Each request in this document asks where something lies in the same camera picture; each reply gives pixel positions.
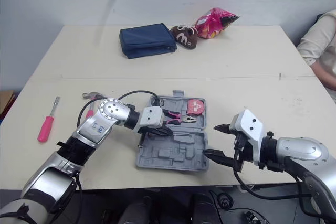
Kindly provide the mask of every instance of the white table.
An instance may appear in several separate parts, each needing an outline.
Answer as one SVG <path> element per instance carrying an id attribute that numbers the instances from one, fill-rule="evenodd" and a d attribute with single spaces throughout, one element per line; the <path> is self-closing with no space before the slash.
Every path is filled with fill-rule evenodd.
<path id="1" fill-rule="evenodd" d="M 184 90 L 187 97 L 204 98 L 209 147 L 228 156 L 233 155 L 233 136 L 213 127 L 230 123 L 244 108 L 251 109 L 275 137 L 314 137 L 336 156 L 336 106 L 279 26 L 231 26 L 215 39 L 200 40 L 195 50 L 179 47 L 173 54 L 134 60 L 122 55 L 120 28 L 66 26 L 60 32 L 0 127 L 1 189 L 21 189 L 58 149 L 56 143 L 68 139 L 86 102 L 81 94 L 90 91 L 118 97 L 136 89 L 160 95 Z M 101 29 L 100 42 L 95 44 Z M 195 64 L 191 71 L 190 61 L 202 65 Z M 61 100 L 52 132 L 47 143 L 39 144 L 40 126 L 57 95 Z M 148 98 L 135 94 L 124 101 L 141 109 Z M 83 188 L 237 184 L 232 169 L 214 162 L 200 173 L 137 168 L 139 138 L 126 128 L 114 127 L 86 163 Z M 251 163 L 245 163 L 241 177 L 251 184 L 293 181 Z"/>

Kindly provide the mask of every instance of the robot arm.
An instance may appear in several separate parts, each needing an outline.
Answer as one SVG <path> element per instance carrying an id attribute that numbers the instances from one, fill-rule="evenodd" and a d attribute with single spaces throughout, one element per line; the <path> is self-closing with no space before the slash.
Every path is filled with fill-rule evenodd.
<path id="1" fill-rule="evenodd" d="M 263 124 L 249 111 L 234 116 L 230 125 L 214 129 L 236 135 L 235 150 L 239 159 L 226 157 L 222 151 L 205 150 L 213 161 L 241 172 L 244 161 L 263 169 L 288 172 L 299 177 L 309 189 L 322 215 L 336 219 L 336 159 L 317 140 L 307 137 L 273 139 Z"/>
<path id="2" fill-rule="evenodd" d="M 84 121 L 61 148 L 52 153 L 24 186 L 21 199 L 0 210 L 1 223 L 46 223 L 48 214 L 57 213 L 69 202 L 77 187 L 74 177 L 104 142 L 114 125 L 143 133 L 162 129 L 159 106 L 147 107 L 140 114 L 117 99 L 103 100 L 98 111 Z"/>

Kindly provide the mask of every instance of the gray tool case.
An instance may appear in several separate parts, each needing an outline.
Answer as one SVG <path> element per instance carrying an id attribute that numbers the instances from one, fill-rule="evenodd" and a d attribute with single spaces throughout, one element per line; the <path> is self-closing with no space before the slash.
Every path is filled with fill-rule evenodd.
<path id="1" fill-rule="evenodd" d="M 159 96 L 163 99 L 163 109 L 180 112 L 185 115 L 189 99 L 197 99 L 204 103 L 204 111 L 195 123 L 170 125 L 173 136 L 146 135 L 143 145 L 139 148 L 136 165 L 143 168 L 186 170 L 198 172 L 207 170 L 209 161 L 202 151 L 207 149 L 207 136 L 203 131 L 206 125 L 206 104 L 202 98 L 184 97 L 183 91 L 173 91 L 172 97 Z"/>

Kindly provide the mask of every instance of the hammer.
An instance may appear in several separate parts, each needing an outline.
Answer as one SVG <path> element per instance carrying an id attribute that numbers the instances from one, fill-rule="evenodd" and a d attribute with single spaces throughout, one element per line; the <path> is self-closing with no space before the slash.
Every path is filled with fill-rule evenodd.
<path id="1" fill-rule="evenodd" d="M 91 99 L 91 100 L 93 100 L 93 99 L 99 98 L 99 97 L 104 97 L 104 96 L 102 94 L 100 94 L 100 93 L 97 93 L 97 92 L 83 93 L 83 98 L 84 99 Z M 90 103 L 89 111 L 88 111 L 88 113 L 85 116 L 86 119 L 89 118 L 90 116 L 94 115 L 93 104 L 94 104 L 94 102 Z"/>

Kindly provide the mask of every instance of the navy blue pouch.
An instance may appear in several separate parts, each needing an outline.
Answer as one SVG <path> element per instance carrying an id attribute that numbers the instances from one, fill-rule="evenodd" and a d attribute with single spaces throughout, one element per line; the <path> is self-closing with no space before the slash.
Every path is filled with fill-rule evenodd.
<path id="1" fill-rule="evenodd" d="M 177 49 L 173 35 L 163 23 L 121 29 L 119 39 L 122 52 L 129 59 L 160 55 Z"/>

